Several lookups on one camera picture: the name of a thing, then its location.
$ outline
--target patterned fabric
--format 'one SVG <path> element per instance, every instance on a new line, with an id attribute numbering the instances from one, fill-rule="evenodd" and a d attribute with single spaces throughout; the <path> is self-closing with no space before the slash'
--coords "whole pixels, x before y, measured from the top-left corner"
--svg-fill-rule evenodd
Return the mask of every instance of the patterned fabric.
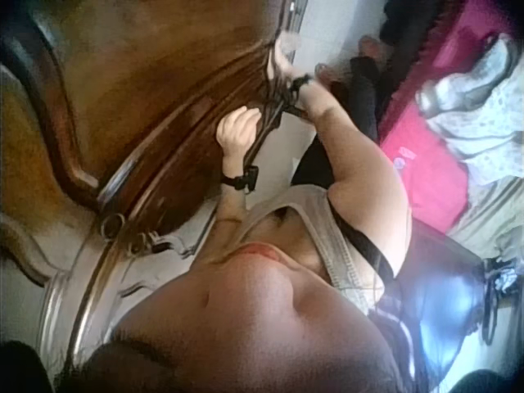
<path id="1" fill-rule="evenodd" d="M 524 175 L 523 86 L 524 56 L 501 34 L 471 72 L 426 84 L 417 95 L 427 117 L 440 113 L 427 124 L 468 166 L 476 184 Z"/>

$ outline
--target pink cloth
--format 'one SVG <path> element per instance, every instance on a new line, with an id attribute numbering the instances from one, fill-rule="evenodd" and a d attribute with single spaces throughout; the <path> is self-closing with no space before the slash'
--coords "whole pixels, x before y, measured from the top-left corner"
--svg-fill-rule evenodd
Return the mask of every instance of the pink cloth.
<path id="1" fill-rule="evenodd" d="M 512 30 L 495 0 L 468 0 L 425 80 L 469 71 L 483 53 L 486 37 L 503 32 L 511 34 Z M 400 171 L 413 217 L 447 232 L 467 206 L 468 174 L 426 126 L 414 100 L 387 133 L 381 148 Z"/>

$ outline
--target wooden cabinet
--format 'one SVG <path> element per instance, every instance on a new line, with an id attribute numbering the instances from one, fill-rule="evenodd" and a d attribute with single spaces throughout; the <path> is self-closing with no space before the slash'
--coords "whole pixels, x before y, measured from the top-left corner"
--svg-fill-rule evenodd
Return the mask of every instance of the wooden cabinet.
<path id="1" fill-rule="evenodd" d="M 28 1 L 2 21 L 1 245 L 45 290 L 37 347 L 51 375 L 101 343 L 122 293 L 147 287 L 126 274 L 151 234 L 216 193 L 219 119 L 262 109 L 249 160 L 278 125 L 265 71 L 294 3 Z"/>

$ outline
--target black wristband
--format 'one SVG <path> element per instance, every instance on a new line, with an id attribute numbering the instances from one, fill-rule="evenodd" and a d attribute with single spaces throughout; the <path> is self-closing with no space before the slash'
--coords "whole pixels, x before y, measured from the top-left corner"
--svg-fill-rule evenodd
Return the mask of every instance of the black wristband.
<path id="1" fill-rule="evenodd" d="M 301 76 L 300 78 L 293 80 L 293 82 L 291 82 L 289 93 L 291 93 L 291 95 L 295 98 L 295 100 L 298 100 L 298 94 L 300 92 L 300 88 L 304 86 L 305 84 L 308 84 L 311 79 L 313 79 L 313 77 L 309 74 L 306 74 L 304 76 Z"/>
<path id="2" fill-rule="evenodd" d="M 229 178 L 225 174 L 222 174 L 222 184 L 234 187 L 235 190 L 243 190 L 247 187 L 249 192 L 253 192 L 256 187 L 256 179 L 259 177 L 259 167 L 249 166 L 244 172 L 243 176 L 237 176 L 236 178 Z"/>

